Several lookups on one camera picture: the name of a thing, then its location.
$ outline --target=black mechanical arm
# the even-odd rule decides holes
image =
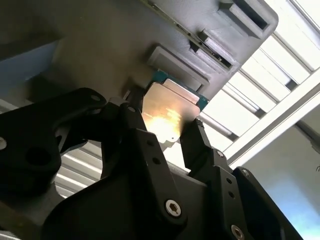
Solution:
[[[231,170],[202,122],[168,166],[141,112],[81,88],[0,115],[0,226],[26,240],[301,240],[253,174]],[[61,156],[101,142],[101,180],[62,198]]]

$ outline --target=screw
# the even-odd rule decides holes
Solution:
[[[174,200],[167,200],[165,202],[165,209],[172,217],[179,217],[181,215],[181,208],[179,204]]]
[[[128,106],[128,109],[129,109],[131,112],[135,112],[135,111],[136,111],[132,106]]]
[[[225,156],[225,155],[224,155],[221,151],[219,151],[219,150],[217,150],[216,153],[217,153],[221,158],[223,158],[223,157]]]
[[[3,138],[0,137],[0,150],[3,150],[7,147],[7,141]]]
[[[250,174],[249,174],[249,172],[248,172],[247,170],[242,169],[242,172],[244,173],[244,175],[245,175],[247,178],[250,177]]]
[[[232,225],[231,232],[235,236],[236,240],[245,240],[245,235],[238,226]]]
[[[91,95],[91,98],[95,101],[100,101],[100,97],[95,96],[95,95]]]

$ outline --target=mounting hole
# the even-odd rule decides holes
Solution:
[[[235,195],[234,195],[234,193],[233,193],[232,191],[229,191],[228,194],[229,194],[230,197],[232,197],[233,199],[235,199]]]
[[[31,147],[26,153],[25,159],[35,166],[44,166],[51,161],[51,156],[47,150],[41,147]]]
[[[235,232],[235,235],[237,235],[237,237],[239,238],[242,237],[242,233],[238,229],[235,229],[234,232]]]
[[[156,157],[152,158],[152,161],[157,165],[161,164],[160,160]]]
[[[149,146],[153,147],[154,146],[154,143],[150,140],[146,141],[146,144],[148,144]]]

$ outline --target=reflective metal surface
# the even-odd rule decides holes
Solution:
[[[164,84],[152,84],[142,107],[147,130],[156,134],[161,143],[176,142],[184,124],[192,122],[200,114],[200,109],[194,104],[196,98],[169,79]]]

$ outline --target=white wall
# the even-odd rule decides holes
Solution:
[[[320,133],[320,106],[304,120]],[[245,165],[305,240],[320,240],[320,154],[294,127]]]

